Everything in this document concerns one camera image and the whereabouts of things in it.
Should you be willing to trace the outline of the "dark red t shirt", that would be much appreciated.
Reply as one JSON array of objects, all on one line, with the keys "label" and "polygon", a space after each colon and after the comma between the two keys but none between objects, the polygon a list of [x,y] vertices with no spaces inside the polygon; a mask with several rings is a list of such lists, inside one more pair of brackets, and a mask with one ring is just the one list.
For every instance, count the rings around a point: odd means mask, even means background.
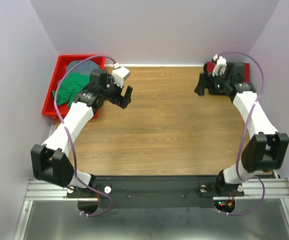
[{"label": "dark red t shirt", "polygon": [[[209,75],[212,74],[215,64],[208,61],[204,64],[203,70]],[[250,82],[250,64],[246,62],[227,62],[226,73],[228,75],[242,76],[243,82]]]}]

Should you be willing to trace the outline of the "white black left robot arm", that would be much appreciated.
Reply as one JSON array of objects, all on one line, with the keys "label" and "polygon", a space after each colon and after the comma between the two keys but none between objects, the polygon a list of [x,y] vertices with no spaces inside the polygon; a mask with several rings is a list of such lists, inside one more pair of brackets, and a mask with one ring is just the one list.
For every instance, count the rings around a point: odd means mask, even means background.
[{"label": "white black left robot arm", "polygon": [[30,155],[36,179],[64,188],[77,187],[84,197],[95,193],[95,177],[79,171],[77,164],[70,162],[69,154],[75,153],[75,140],[104,102],[109,101],[122,109],[131,103],[133,88],[128,86],[122,94],[130,74],[123,66],[112,72],[102,69],[91,71],[88,84],[76,95],[59,126],[41,145],[32,147]]}]

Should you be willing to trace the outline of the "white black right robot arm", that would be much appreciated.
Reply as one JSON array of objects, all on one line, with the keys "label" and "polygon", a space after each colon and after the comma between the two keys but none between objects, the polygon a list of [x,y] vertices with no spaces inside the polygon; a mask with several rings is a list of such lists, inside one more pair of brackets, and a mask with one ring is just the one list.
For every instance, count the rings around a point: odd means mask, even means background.
[{"label": "white black right robot arm", "polygon": [[249,64],[229,62],[223,75],[214,75],[216,65],[208,61],[203,66],[194,92],[204,96],[228,96],[239,111],[249,136],[246,146],[238,149],[236,163],[221,170],[214,183],[215,191],[226,195],[233,185],[253,177],[260,172],[280,169],[289,145],[289,136],[281,133],[269,121],[259,103],[259,94],[249,81]]}]

